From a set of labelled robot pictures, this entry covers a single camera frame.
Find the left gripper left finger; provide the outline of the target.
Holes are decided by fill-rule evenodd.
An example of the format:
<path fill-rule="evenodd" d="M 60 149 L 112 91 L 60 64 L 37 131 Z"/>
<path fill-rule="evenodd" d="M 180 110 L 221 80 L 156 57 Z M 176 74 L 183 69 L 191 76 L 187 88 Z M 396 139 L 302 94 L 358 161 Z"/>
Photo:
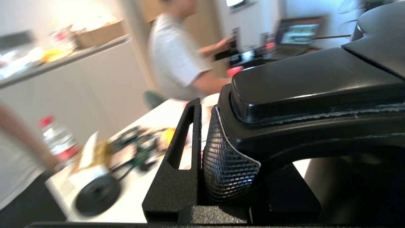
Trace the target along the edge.
<path fill-rule="evenodd" d="M 190 101 L 142 203 L 148 222 L 249 222 L 243 197 L 261 163 L 229 142 L 217 108 L 202 145 L 202 105 Z"/>

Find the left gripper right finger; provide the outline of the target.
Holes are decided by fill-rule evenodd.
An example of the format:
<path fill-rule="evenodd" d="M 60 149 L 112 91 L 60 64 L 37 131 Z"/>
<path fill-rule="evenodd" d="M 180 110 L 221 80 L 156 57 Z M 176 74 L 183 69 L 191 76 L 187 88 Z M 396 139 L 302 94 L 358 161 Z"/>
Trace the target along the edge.
<path fill-rule="evenodd" d="M 295 165 L 272 172 L 253 195 L 252 222 L 316 222 L 321 205 Z"/>

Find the black electric kettle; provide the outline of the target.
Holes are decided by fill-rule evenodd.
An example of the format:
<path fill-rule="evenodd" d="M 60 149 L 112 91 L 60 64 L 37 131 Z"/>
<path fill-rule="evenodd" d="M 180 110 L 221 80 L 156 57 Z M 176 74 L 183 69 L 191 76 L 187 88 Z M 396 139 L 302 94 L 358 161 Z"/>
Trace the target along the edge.
<path fill-rule="evenodd" d="M 207 192 L 251 200 L 309 159 L 322 224 L 405 226 L 405 1 L 362 14 L 349 43 L 237 73 L 212 111 Z"/>

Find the black round roll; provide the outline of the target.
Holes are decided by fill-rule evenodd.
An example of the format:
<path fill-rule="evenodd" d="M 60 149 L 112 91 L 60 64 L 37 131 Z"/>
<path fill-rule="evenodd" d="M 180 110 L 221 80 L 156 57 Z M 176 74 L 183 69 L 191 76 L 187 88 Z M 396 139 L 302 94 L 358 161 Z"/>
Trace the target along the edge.
<path fill-rule="evenodd" d="M 102 175 L 79 191 L 75 199 L 75 208 L 82 216 L 97 216 L 117 202 L 121 191 L 120 181 L 110 174 Z"/>

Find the green chair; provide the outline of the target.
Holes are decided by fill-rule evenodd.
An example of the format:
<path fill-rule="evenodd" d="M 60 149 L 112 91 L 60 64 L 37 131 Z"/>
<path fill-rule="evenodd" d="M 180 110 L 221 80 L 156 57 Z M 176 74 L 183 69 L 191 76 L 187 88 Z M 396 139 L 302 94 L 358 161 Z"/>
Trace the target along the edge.
<path fill-rule="evenodd" d="M 155 91 L 147 90 L 143 93 L 143 100 L 149 110 L 153 110 L 163 104 L 167 99 Z"/>

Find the white sideboard cabinet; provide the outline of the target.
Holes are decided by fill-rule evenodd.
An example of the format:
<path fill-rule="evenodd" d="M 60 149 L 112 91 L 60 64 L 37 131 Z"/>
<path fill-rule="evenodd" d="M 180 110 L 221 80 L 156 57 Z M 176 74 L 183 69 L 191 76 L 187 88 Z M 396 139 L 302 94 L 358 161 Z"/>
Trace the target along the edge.
<path fill-rule="evenodd" d="M 71 130 L 80 147 L 93 133 L 108 139 L 146 114 L 142 101 L 146 89 L 126 38 L 39 73 L 0 77 L 0 102 L 44 144 L 39 121 L 53 116 Z"/>

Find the person in grey t-shirt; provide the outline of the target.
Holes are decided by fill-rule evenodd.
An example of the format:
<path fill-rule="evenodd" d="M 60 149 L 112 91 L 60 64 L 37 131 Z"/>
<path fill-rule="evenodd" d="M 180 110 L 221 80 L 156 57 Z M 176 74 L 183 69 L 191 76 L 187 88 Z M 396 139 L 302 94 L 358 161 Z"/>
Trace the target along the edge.
<path fill-rule="evenodd" d="M 197 0 L 161 2 L 164 11 L 152 26 L 148 50 L 163 95 L 194 100 L 221 92 L 231 79 L 216 76 L 208 58 L 229 50 L 234 36 L 200 47 L 184 26 L 184 20 L 196 13 Z"/>

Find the black laptop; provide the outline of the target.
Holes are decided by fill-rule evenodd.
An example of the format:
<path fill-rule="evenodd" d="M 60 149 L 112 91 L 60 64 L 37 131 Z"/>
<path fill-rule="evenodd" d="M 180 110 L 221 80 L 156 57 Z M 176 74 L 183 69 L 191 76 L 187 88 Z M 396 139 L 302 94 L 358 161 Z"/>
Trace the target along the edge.
<path fill-rule="evenodd" d="M 271 60 L 282 60 L 304 54 L 309 50 L 324 17 L 281 19 L 275 33 L 275 53 Z"/>

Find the brown cardboard box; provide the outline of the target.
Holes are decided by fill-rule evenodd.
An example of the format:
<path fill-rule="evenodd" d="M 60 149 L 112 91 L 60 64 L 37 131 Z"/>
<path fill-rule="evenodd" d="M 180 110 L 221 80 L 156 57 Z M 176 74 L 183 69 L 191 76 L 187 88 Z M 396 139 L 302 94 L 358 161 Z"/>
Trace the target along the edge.
<path fill-rule="evenodd" d="M 128 33 L 123 26 L 123 20 L 111 22 L 94 30 L 74 32 L 73 38 L 79 49 L 87 49 L 116 40 Z"/>

